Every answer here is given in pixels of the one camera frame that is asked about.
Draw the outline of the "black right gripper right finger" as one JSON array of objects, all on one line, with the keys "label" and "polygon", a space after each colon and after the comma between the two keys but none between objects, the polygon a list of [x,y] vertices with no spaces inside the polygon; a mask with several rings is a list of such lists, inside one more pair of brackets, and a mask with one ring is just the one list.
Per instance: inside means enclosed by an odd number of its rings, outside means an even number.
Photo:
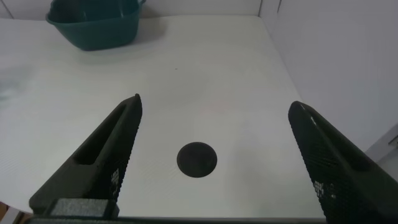
[{"label": "black right gripper right finger", "polygon": [[397,223],[397,181],[311,106],[288,119],[327,223]]}]

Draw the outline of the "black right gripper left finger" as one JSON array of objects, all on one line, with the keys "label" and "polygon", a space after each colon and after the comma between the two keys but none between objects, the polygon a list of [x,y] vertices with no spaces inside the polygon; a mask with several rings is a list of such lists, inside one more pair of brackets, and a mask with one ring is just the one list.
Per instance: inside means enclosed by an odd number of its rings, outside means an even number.
[{"label": "black right gripper left finger", "polygon": [[120,102],[29,200],[42,214],[56,199],[118,200],[142,118],[141,97]]}]

